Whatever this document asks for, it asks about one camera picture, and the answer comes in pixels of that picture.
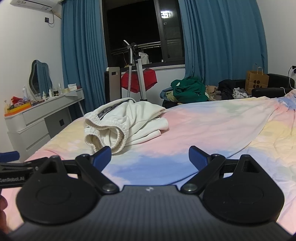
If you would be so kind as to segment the person's left hand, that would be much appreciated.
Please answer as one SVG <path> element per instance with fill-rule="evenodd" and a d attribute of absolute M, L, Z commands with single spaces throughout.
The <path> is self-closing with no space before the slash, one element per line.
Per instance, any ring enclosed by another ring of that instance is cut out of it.
<path fill-rule="evenodd" d="M 6 214 L 4 212 L 7 207 L 7 200 L 2 195 L 0 195 L 0 229 L 5 234 L 9 233 L 10 231 L 6 223 Z"/>

